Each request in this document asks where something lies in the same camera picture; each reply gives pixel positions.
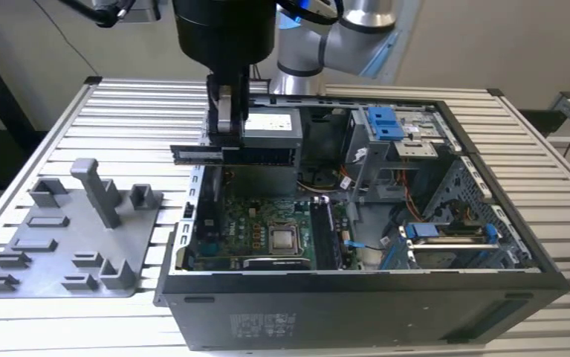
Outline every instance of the gray fixture plate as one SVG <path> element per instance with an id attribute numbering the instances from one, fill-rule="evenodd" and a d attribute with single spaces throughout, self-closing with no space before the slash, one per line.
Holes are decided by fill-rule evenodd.
<path id="1" fill-rule="evenodd" d="M 163 193 L 153 192 L 157 202 Z M 104 227 L 101 219 L 91 206 L 85 190 L 68 190 L 68 194 L 56 194 L 60 208 L 40 208 L 33 205 L 20 224 L 12 240 L 5 246 L 5 253 L 17 252 L 12 249 L 19 239 L 23 241 L 56 241 L 53 251 L 25 251 L 29 257 L 27 268 L 3 268 L 0 274 L 11 274 L 19 280 L 13 291 L 0 291 L 0 298 L 127 298 L 137 287 L 148 241 L 157 220 L 159 206 L 155 209 L 135 210 L 129 200 L 129 191 L 120 190 L 120 204 L 115 207 L 121 225 L 117 228 Z M 33 217 L 63 217 L 69 219 L 64 228 L 31 228 L 27 223 Z M 133 272 L 131 286 L 125 289 L 108 289 L 100 278 L 100 266 L 76 267 L 73 254 L 99 252 L 103 261 L 109 260 L 119 270 L 124 260 Z M 88 273 L 96 281 L 96 289 L 69 291 L 64 288 L 64 276 L 83 280 L 80 274 Z"/>
<path id="2" fill-rule="evenodd" d="M 405 143 L 393 142 L 400 158 L 437 158 L 437 151 L 430 143 L 425 141 Z"/>

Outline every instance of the label sticker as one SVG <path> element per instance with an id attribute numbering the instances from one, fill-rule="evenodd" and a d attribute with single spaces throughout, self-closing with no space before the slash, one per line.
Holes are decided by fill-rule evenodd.
<path id="1" fill-rule="evenodd" d="M 344 176 L 343 181 L 340 182 L 340 187 L 344 190 L 348 190 L 348 187 L 351 186 L 352 182 L 353 182 L 353 180 L 351 180 L 347 176 Z"/>
<path id="2" fill-rule="evenodd" d="M 420 132 L 420 128 L 417 128 L 414 125 L 406 125 L 404 126 L 404 129 L 409 132 Z"/>
<path id="3" fill-rule="evenodd" d="M 283 338 L 293 336 L 296 314 L 233 314 L 229 315 L 232 335 L 236 338 Z"/>
<path id="4" fill-rule="evenodd" d="M 390 245 L 390 238 L 389 238 L 389 237 L 383 237 L 383 238 L 380 239 L 380 243 L 381 243 L 385 247 L 388 247 L 388 246 Z"/>
<path id="5" fill-rule="evenodd" d="M 245 130 L 292 130 L 289 114 L 251 113 L 245 121 Z"/>
<path id="6" fill-rule="evenodd" d="M 197 151 L 180 151 L 180 158 L 212 158 L 223 160 L 223 152 L 197 152 Z"/>

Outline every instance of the blue drive bracket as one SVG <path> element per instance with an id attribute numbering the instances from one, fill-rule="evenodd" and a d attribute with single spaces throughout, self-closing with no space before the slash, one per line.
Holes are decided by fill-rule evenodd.
<path id="1" fill-rule="evenodd" d="M 377 140 L 396 141 L 404 139 L 404 129 L 397 122 L 394 111 L 389 107 L 372 106 L 368 109 L 368 120 L 375 129 Z"/>

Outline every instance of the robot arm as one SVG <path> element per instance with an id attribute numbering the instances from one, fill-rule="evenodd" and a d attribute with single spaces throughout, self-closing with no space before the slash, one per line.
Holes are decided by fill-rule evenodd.
<path id="1" fill-rule="evenodd" d="M 60 0 L 97 26 L 112 27 L 141 0 Z M 181 50 L 205 65 L 208 75 L 208 137 L 215 147 L 243 146 L 249 106 L 249 66 L 273 50 L 276 6 L 297 23 L 328 27 L 344 13 L 343 0 L 173 0 Z"/>

